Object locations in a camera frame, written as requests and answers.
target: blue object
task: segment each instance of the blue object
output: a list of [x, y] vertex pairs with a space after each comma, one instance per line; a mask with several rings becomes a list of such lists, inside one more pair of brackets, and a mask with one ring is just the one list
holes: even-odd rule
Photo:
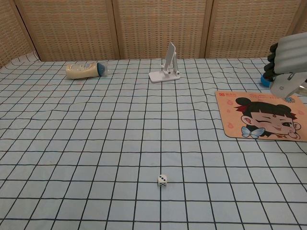
[[97, 62], [97, 71], [100, 77], [103, 76], [103, 74], [105, 73], [105, 66]]
[[270, 86], [270, 82], [268, 80], [265, 80], [263, 75], [261, 75], [261, 84], [265, 87], [269, 87]]

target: woven folding screen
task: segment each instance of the woven folding screen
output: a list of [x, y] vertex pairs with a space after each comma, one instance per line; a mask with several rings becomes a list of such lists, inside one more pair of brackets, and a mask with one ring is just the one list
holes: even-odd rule
[[265, 57], [286, 36], [300, 0], [215, 0], [206, 58]]
[[119, 58], [111, 0], [16, 2], [43, 61]]
[[113, 0], [121, 58], [162, 58], [170, 41], [179, 58], [198, 58], [207, 2]]
[[0, 0], [0, 68], [10, 60], [31, 52], [9, 0]]

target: bottle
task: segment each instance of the bottle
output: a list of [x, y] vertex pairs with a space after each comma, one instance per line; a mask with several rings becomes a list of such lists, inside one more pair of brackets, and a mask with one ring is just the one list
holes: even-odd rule
[[93, 62], [86, 64], [70, 64], [66, 66], [66, 77], [69, 79], [101, 77], [106, 75], [106, 63]]

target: white dice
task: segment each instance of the white dice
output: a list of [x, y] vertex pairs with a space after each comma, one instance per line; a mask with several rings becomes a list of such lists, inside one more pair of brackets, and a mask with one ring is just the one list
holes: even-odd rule
[[158, 177], [158, 186], [166, 186], [167, 185], [167, 177], [163, 174]]

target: checkered tablecloth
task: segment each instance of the checkered tablecloth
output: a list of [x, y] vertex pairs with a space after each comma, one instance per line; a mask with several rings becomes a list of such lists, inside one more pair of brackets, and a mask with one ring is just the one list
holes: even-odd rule
[[83, 62], [12, 61], [0, 230], [306, 230], [307, 144], [229, 138], [220, 119], [216, 90], [269, 92], [264, 62], [178, 60], [181, 79], [151, 83], [161, 59], [85, 80], [65, 79]]

